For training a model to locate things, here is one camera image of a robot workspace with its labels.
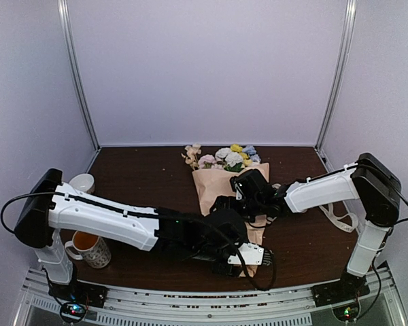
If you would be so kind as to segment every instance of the mug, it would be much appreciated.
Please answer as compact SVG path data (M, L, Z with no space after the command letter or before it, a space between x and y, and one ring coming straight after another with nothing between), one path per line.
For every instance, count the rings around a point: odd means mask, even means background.
M71 251L73 247L79 254ZM84 260L92 268L103 268L110 262L112 254L100 236L76 231L73 240L65 243L65 250L75 260Z

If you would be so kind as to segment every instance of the blue flower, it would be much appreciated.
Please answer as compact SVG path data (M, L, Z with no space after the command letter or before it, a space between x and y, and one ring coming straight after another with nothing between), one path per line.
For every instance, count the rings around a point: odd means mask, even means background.
M243 148L242 152L245 153L245 154L248 154L249 156L253 156L253 155L257 154L256 149L252 145L248 145L245 148Z
M253 162L257 162L257 163L261 162L261 158L260 158L260 156L258 156L258 154L251 156L251 160Z

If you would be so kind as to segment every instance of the white flower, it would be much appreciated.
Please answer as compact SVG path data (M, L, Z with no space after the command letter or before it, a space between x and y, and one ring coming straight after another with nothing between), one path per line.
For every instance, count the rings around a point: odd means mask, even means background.
M243 163L243 158L239 153L229 153L226 157L225 157L225 162L231 166L234 167L234 165L238 164L238 163Z
M215 157L216 157L216 158L220 158L220 159L222 160L222 159L226 158L226 156L227 156L229 153L232 153L232 152L233 152L233 151L231 150L230 147L224 147L224 148L221 148L220 150L218 150L218 151L216 152Z

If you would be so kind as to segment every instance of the dark wooden surface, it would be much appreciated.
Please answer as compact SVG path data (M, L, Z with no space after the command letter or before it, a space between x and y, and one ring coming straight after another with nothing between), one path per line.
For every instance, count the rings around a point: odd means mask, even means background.
M206 147L203 153L214 153ZM263 162L269 162L272 183L318 176L326 171L310 147L257 147ZM101 150L90 173L95 176L95 194L135 206L164 206L199 213L191 169L184 164L182 147L127 147ZM342 204L336 213L345 212ZM73 232L64 231L63 240ZM337 229L319 209L277 219L265 231L263 245L275 252L275 287L288 287L332 280L340 273L356 243L356 233ZM112 261L102 270L76 262L78 277L108 285L172 291L235 291L251 289L244 278L227 278L210 272L208 263L155 258L127 244L108 241ZM255 279L266 285L271 268L259 267Z

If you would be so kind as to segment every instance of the metal frame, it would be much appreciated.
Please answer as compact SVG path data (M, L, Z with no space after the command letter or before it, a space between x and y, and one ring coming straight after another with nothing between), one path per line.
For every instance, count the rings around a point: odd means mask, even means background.
M75 54L73 33L71 30L71 23L69 20L68 1L58 0L58 9L59 16L61 18L63 35L65 37L65 44L67 46L69 64L71 65L75 93L77 94L80 110L82 111L83 120L86 129L89 133L92 146L94 147L95 151L98 151L100 149L100 144L98 142L97 135L95 134L94 124L90 117L88 103L86 102L86 97L83 91L82 78L80 77L80 71L77 63L77 56Z
M320 128L318 141L316 143L316 149L321 152L326 133L328 132L330 121L333 116L339 91L341 88L341 82L343 80L343 72L346 67L347 58L349 56L350 46L352 42L352 35L354 34L354 24L356 15L356 0L347 0L345 22L343 24L343 32L341 35L340 51L337 59L337 66L335 68L333 86L326 106L326 112L322 127Z
M390 270L381 268L378 272L394 325L407 325L405 311ZM367 283L371 293L363 298L376 296L378 282L373 272L367 275ZM267 292L170 292L107 286L104 308L91 307L86 320L95 325L106 326L308 326L311 325L312 312L331 309L331 306L315 307L311 286L313 285L301 285ZM27 325L32 306L53 313L57 313L59 308L48 295L44 272L33 269L27 273L18 303L12 319L13 326Z

